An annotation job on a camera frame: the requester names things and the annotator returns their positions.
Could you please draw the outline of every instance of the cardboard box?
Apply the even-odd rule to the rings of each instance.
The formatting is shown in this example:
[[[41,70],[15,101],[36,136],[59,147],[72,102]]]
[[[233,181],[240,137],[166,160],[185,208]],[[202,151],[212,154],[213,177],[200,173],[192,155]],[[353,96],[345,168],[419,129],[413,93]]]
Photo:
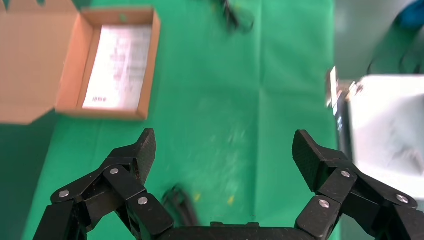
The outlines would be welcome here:
[[[103,25],[152,25],[136,110],[83,108]],[[0,1],[0,123],[27,125],[53,108],[71,116],[145,120],[161,22],[152,7],[83,9],[72,0]]]

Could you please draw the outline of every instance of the green tablecloth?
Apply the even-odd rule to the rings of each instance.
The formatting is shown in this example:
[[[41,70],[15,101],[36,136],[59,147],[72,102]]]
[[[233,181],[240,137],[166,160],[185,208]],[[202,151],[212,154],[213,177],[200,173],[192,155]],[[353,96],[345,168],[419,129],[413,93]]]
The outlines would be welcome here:
[[[336,146],[324,108],[333,64],[332,0],[234,0],[252,11],[248,34],[227,32],[213,0],[94,0],[153,5],[162,29],[150,115],[145,122],[62,116],[38,182],[24,239],[34,235],[50,195],[97,169],[113,148],[154,128],[156,161],[146,187],[158,199],[180,183],[201,223],[292,227],[312,197],[292,159],[297,129]],[[115,214],[91,239],[132,239]]]

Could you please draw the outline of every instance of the metal screw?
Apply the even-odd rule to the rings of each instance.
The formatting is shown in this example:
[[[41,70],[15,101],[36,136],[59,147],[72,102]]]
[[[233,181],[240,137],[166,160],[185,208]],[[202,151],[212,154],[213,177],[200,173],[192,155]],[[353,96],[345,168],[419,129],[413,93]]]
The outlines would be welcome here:
[[[341,171],[341,175],[343,175],[346,178],[350,178],[351,177],[350,173],[348,173],[347,171]]]
[[[328,209],[330,207],[330,203],[326,200],[319,200],[319,205],[321,205],[321,207]]]
[[[68,190],[59,192],[59,198],[64,198],[64,197],[66,197],[68,195],[69,195],[69,191]]]
[[[410,201],[408,200],[408,198],[406,198],[406,197],[404,197],[404,196],[402,196],[402,195],[396,195],[396,198],[397,198],[397,200],[399,200],[399,201],[401,201],[402,203],[404,203],[404,204],[407,204],[407,203],[409,203]]]
[[[149,200],[147,199],[147,197],[140,197],[138,199],[138,204],[140,205],[145,205]]]
[[[110,174],[117,174],[119,172],[118,168],[110,170]]]

